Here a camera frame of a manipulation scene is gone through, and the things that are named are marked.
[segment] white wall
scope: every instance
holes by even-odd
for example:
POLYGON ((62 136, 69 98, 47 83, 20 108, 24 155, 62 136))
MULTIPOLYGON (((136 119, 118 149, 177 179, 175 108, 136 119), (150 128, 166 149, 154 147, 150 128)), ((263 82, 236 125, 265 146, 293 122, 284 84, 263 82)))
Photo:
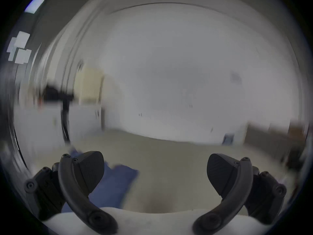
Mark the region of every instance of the white wall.
POLYGON ((72 68, 83 59, 104 71, 107 128, 220 143, 248 121, 288 127, 299 119, 294 57, 284 34, 239 0, 111 0, 84 32, 72 68), (123 9, 147 2, 193 5, 123 9))

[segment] screw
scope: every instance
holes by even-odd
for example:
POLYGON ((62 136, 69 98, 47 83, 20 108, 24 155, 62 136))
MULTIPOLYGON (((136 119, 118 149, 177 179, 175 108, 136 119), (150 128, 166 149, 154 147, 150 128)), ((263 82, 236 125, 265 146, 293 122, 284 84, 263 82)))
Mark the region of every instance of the screw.
POLYGON ((35 186, 35 185, 34 185, 33 182, 29 182, 29 183, 27 183, 27 185, 26 185, 26 187, 27 187, 28 189, 32 189, 34 186, 35 186))
POLYGON ((215 230, 221 223, 220 216, 215 213, 207 213, 202 217, 202 227, 206 230, 215 230))
POLYGON ((276 187, 276 191, 277 191, 277 193, 280 195, 280 194, 282 194, 282 193, 284 192, 284 189, 283 189, 283 187, 281 187, 281 186, 277 186, 277 187, 276 187))

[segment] blue object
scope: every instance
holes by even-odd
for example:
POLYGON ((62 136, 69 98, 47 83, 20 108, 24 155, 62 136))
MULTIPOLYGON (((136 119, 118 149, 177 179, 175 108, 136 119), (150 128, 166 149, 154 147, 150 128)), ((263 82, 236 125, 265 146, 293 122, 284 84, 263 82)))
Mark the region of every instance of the blue object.
MULTIPOLYGON (((77 157, 80 154, 76 150, 70 153, 72 157, 77 157)), ((89 194, 90 202, 99 208, 121 208, 122 200, 137 175, 138 170, 131 169, 128 166, 120 164, 111 169, 107 162, 104 162, 103 177, 92 193, 89 194)), ((64 204, 62 212, 72 212, 67 203, 64 204)))

